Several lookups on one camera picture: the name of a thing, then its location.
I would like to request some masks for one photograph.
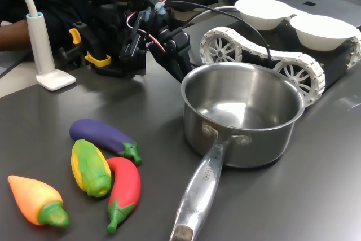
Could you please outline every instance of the yellow clamp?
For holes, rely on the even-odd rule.
[[[78,45],[79,43],[81,43],[81,37],[78,30],[72,28],[71,30],[69,30],[69,33],[73,36],[73,44]]]
[[[87,55],[85,56],[85,59],[90,62],[90,63],[93,63],[95,66],[97,67],[104,67],[106,65],[109,65],[111,63],[111,57],[107,55],[107,58],[106,59],[103,59],[103,60],[98,60],[98,59],[94,59],[90,53],[87,51],[86,52]]]

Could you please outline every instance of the black cable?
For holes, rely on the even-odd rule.
[[[258,30],[256,30],[256,28],[254,28],[253,26],[251,26],[250,24],[248,24],[246,21],[244,21],[243,19],[240,19],[238,18],[237,16],[233,15],[233,14],[228,14],[224,11],[221,11],[221,10],[216,10],[214,8],[210,8],[210,7],[207,7],[207,6],[204,6],[204,5],[201,5],[201,4],[197,4],[197,3],[191,3],[191,2],[187,2],[187,1],[180,1],[180,0],[173,0],[173,1],[167,1],[166,2],[166,5],[168,6],[171,6],[169,5],[170,3],[178,3],[178,4],[186,4],[186,5],[190,5],[190,6],[193,6],[193,7],[197,7],[197,8],[204,8],[206,10],[209,10],[209,11],[213,11],[213,12],[217,12],[219,14],[224,14],[224,15],[227,15],[229,17],[232,17],[240,22],[243,22],[249,29],[251,29],[252,31],[254,31],[257,36],[259,37],[259,39],[262,41],[262,43],[264,44],[266,50],[267,50],[267,55],[268,55],[268,60],[269,60],[269,65],[271,65],[271,61],[272,61],[272,56],[271,56],[271,52],[270,52],[270,48],[266,42],[266,40],[263,38],[263,36],[260,34],[260,32],[258,32]]]
[[[231,9],[231,8],[227,8],[227,9],[222,10],[222,11],[226,11],[226,12],[227,12],[227,11],[234,11],[234,10]],[[203,11],[201,11],[201,12],[199,12],[198,14],[196,14],[196,15],[192,16],[191,18],[189,18],[189,19],[184,23],[184,25],[182,26],[182,29],[186,28],[187,25],[189,25],[190,22],[193,21],[193,19],[194,19],[195,17],[197,17],[198,15],[201,15],[202,13],[203,13]]]

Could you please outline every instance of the red pepper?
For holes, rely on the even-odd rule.
[[[115,173],[115,181],[109,198],[108,214],[111,223],[108,232],[115,233],[117,225],[133,211],[140,198],[140,175],[135,165],[125,158],[107,159]]]

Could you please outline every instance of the orange carrot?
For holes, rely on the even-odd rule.
[[[63,210],[60,194],[51,186],[38,180],[10,175],[7,178],[16,204],[28,221],[35,225],[50,224],[64,227],[69,224]]]

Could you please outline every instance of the purple eggplant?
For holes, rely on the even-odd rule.
[[[133,158],[136,165],[142,164],[142,159],[138,155],[137,143],[108,124],[92,119],[80,119],[72,124],[69,133],[75,141],[85,139],[100,148],[113,151],[119,156]]]

